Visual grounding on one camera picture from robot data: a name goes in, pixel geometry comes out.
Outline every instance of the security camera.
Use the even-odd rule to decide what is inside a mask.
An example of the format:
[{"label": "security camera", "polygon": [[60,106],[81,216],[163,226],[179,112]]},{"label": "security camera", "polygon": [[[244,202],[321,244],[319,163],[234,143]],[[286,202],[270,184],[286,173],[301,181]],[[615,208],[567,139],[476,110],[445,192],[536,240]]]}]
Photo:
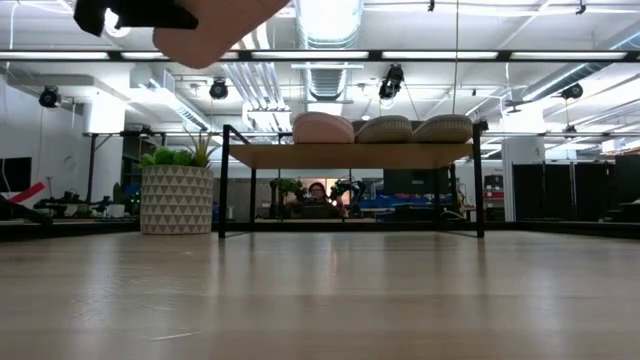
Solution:
[{"label": "security camera", "polygon": [[45,86],[44,91],[40,94],[38,99],[40,106],[47,109],[56,109],[62,105],[62,96],[58,94],[58,87]]},{"label": "security camera", "polygon": [[389,68],[389,72],[380,87],[380,99],[391,100],[393,99],[402,88],[401,84],[404,82],[404,71],[400,64],[392,64]]},{"label": "security camera", "polygon": [[211,89],[209,89],[209,95],[211,95],[214,100],[223,100],[227,98],[229,95],[229,89],[225,84],[226,82],[227,80],[224,78],[216,78],[213,80],[213,85],[211,86]]},{"label": "security camera", "polygon": [[580,86],[580,84],[573,84],[568,88],[564,89],[560,93],[560,97],[565,100],[580,99],[583,94],[584,94],[584,89],[582,89],[582,86]]}]

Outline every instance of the fluorescent light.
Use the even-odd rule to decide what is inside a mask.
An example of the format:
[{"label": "fluorescent light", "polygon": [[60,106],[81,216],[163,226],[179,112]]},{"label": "fluorescent light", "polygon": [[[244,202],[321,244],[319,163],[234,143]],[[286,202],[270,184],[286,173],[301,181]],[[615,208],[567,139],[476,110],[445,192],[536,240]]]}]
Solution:
[{"label": "fluorescent light", "polygon": [[366,59],[368,51],[254,51],[254,59]]},{"label": "fluorescent light", "polygon": [[311,69],[327,69],[327,70],[362,70],[364,65],[356,64],[292,64],[294,70],[311,70]]},{"label": "fluorescent light", "polygon": [[[458,59],[495,59],[497,51],[458,51]],[[455,51],[385,51],[383,59],[455,59]]]},{"label": "fluorescent light", "polygon": [[620,60],[627,55],[626,52],[515,52],[511,55],[514,60]]},{"label": "fluorescent light", "polygon": [[169,59],[163,53],[159,51],[138,51],[138,52],[123,52],[122,57],[127,60],[166,60]]},{"label": "fluorescent light", "polygon": [[0,51],[0,58],[6,60],[108,60],[104,51]]},{"label": "fluorescent light", "polygon": [[238,53],[235,51],[230,51],[228,53],[225,53],[224,55],[222,55],[222,57],[220,58],[220,60],[234,60],[238,58]]}]

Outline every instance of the light fixture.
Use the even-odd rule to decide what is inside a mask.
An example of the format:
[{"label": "light fixture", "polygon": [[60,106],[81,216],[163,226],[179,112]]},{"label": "light fixture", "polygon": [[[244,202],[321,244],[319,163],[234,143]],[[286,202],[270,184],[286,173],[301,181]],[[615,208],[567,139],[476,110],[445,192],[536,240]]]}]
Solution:
[{"label": "light fixture", "polygon": [[104,13],[104,31],[115,38],[121,38],[129,35],[131,28],[118,27],[118,20],[118,15],[114,14],[111,9],[107,9]]},{"label": "light fixture", "polygon": [[341,51],[341,50],[317,50],[317,51],[253,51],[254,59],[366,59],[368,51]]},{"label": "light fixture", "polygon": [[385,51],[382,53],[383,59],[495,59],[497,51]]},{"label": "light fixture", "polygon": [[364,65],[359,64],[292,64],[293,70],[362,70]]},{"label": "light fixture", "polygon": [[620,60],[627,55],[626,52],[514,52],[511,59],[514,60],[563,60],[563,59],[584,59],[584,60]]},{"label": "light fixture", "polygon": [[104,51],[0,51],[2,60],[108,60]]},{"label": "light fixture", "polygon": [[169,58],[159,51],[123,52],[122,57],[127,60],[168,60]]}]

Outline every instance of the pipe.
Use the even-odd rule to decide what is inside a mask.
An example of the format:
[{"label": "pipe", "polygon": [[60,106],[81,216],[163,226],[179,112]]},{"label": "pipe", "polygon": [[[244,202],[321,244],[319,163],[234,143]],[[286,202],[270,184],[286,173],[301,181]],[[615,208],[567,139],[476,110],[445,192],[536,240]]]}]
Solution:
[{"label": "pipe", "polygon": [[251,104],[251,107],[253,107],[254,109],[260,108],[260,103],[258,102],[258,100],[254,99],[252,97],[252,94],[248,92],[247,84],[244,82],[244,79],[240,75],[236,64],[224,64],[223,68],[227,72],[227,76],[229,76],[229,78],[231,78],[231,81],[233,81],[233,84],[240,92],[240,95],[242,96],[244,101]]},{"label": "pipe", "polygon": [[[276,73],[276,65],[274,63],[264,64],[266,67],[267,76],[271,80],[271,83],[278,84],[278,74]],[[278,107],[285,109],[287,105],[284,103],[284,97],[282,96],[282,89],[279,86],[273,88],[276,99],[278,100]]]},{"label": "pipe", "polygon": [[[353,49],[364,0],[295,0],[298,39],[304,49]],[[308,69],[308,91],[320,101],[335,101],[346,88],[347,70]]]},{"label": "pipe", "polygon": [[256,81],[256,78],[253,76],[251,72],[251,68],[249,68],[249,64],[242,63],[239,65],[240,74],[244,76],[244,79],[247,81],[249,85],[249,90],[252,92],[253,96],[258,100],[261,109],[267,109],[267,102],[264,100],[264,95],[262,94],[262,90]]},{"label": "pipe", "polygon": [[274,95],[274,89],[271,88],[271,83],[269,82],[269,78],[262,67],[263,64],[254,64],[254,68],[260,77],[260,81],[262,81],[262,85],[264,85],[264,90],[267,93],[267,97],[269,98],[269,104],[271,108],[278,108],[278,100]]}]

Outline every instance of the black object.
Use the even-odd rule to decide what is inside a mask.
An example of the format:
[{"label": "black object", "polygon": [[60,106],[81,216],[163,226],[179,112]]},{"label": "black object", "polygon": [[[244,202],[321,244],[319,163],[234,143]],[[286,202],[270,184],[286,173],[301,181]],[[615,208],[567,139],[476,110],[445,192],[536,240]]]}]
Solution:
[{"label": "black object", "polygon": [[599,221],[608,209],[607,188],[609,171],[607,164],[576,164],[574,169],[576,194],[576,220]]},{"label": "black object", "polygon": [[513,165],[516,221],[544,217],[544,167],[542,164]]},{"label": "black object", "polygon": [[387,76],[380,87],[380,99],[391,100],[396,97],[400,89],[402,89],[401,84],[403,82],[404,71],[402,71],[402,66],[400,64],[391,64],[389,72],[387,72]]},{"label": "black object", "polygon": [[544,166],[544,217],[569,221],[574,219],[571,166]]},{"label": "black object", "polygon": [[51,225],[50,217],[23,205],[12,203],[0,195],[0,220],[26,219],[36,224]]},{"label": "black object", "polygon": [[[31,187],[31,158],[0,159],[0,169],[4,165],[4,175],[12,192],[21,192]],[[0,192],[9,192],[5,179],[0,175]]]},{"label": "black object", "polygon": [[384,170],[384,194],[394,196],[396,194],[424,195],[433,194],[436,190],[438,177],[438,192],[449,192],[449,173],[446,168],[437,170]]},{"label": "black object", "polygon": [[616,156],[616,203],[640,199],[640,155]]},{"label": "black object", "polygon": [[584,94],[584,89],[582,88],[582,86],[580,84],[576,83],[576,84],[573,84],[573,85],[569,86],[568,88],[564,89],[560,93],[560,97],[565,99],[565,100],[580,99],[583,94]]},{"label": "black object", "polygon": [[95,36],[104,30],[107,9],[118,15],[119,27],[195,29],[196,19],[177,0],[78,0],[73,14],[80,29]]},{"label": "black object", "polygon": [[209,89],[209,95],[211,95],[211,98],[213,98],[214,100],[223,100],[227,98],[227,96],[229,95],[229,90],[225,83],[225,79],[213,80],[213,85],[211,86],[211,89]]},{"label": "black object", "polygon": [[40,106],[47,109],[56,109],[62,105],[62,97],[58,94],[57,86],[45,86],[38,99]]},{"label": "black object", "polygon": [[485,189],[491,186],[492,189],[504,189],[504,177],[502,175],[487,175],[484,177]]}]

